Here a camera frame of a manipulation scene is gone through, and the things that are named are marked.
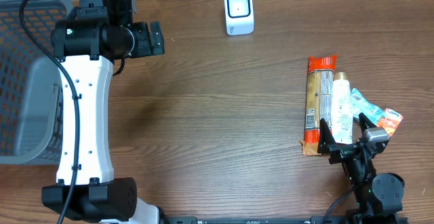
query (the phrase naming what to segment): gold cap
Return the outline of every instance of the gold cap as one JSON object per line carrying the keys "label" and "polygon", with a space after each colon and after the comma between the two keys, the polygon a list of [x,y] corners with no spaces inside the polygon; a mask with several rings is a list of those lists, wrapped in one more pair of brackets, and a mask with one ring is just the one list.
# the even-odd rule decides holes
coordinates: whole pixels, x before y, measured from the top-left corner
{"label": "gold cap", "polygon": [[344,79],[348,81],[348,77],[345,72],[337,72],[334,74],[333,80],[336,81],[337,79]]}

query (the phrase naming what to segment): snack bar package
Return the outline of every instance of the snack bar package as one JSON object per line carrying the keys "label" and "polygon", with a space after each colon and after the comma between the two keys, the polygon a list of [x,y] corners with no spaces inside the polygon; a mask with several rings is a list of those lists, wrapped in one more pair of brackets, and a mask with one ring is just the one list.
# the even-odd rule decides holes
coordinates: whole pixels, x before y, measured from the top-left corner
{"label": "snack bar package", "polygon": [[304,127],[304,155],[317,155],[319,121],[324,118],[330,129],[332,85],[337,55],[324,58],[309,57],[307,71],[306,124]]}

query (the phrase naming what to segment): food package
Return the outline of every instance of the food package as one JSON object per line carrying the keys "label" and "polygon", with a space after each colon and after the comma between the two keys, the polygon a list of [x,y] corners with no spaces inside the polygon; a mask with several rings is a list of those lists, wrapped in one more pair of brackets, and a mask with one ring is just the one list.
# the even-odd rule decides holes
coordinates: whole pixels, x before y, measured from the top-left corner
{"label": "food package", "polygon": [[357,121],[359,121],[360,113],[364,113],[373,124],[377,124],[381,118],[386,117],[386,113],[380,107],[368,102],[355,88],[351,91],[351,103],[353,104],[353,117]]}
{"label": "food package", "polygon": [[376,124],[377,126],[383,127],[389,136],[392,136],[393,133],[398,128],[399,123],[403,119],[402,115],[392,109],[385,109],[386,117],[381,118],[380,121]]}
{"label": "food package", "polygon": [[351,103],[353,104],[354,119],[359,121],[359,114],[364,113],[373,124],[383,127],[389,136],[393,135],[403,119],[400,113],[392,109],[383,111],[380,107],[368,102],[355,88],[351,91]]}
{"label": "food package", "polygon": [[319,121],[324,118],[331,125],[333,74],[337,55],[324,58],[309,57],[307,71],[306,123],[303,154],[317,155]]}

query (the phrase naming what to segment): candy wrapper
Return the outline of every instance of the candy wrapper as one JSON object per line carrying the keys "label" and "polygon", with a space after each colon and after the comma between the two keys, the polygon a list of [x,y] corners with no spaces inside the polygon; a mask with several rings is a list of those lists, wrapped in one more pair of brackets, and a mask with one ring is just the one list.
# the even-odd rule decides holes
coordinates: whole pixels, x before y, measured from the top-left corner
{"label": "candy wrapper", "polygon": [[351,91],[351,103],[353,104],[354,119],[359,121],[359,114],[364,113],[372,123],[383,127],[389,136],[393,135],[403,119],[400,113],[392,109],[383,111],[380,107],[368,102],[355,88]]}

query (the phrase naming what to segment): small white box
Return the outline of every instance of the small white box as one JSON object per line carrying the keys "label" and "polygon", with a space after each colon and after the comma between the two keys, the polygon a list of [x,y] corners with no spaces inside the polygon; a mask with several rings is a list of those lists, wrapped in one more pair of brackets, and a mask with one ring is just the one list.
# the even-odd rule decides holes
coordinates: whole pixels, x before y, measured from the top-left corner
{"label": "small white box", "polygon": [[224,12],[228,35],[243,35],[253,32],[253,0],[224,0]]}

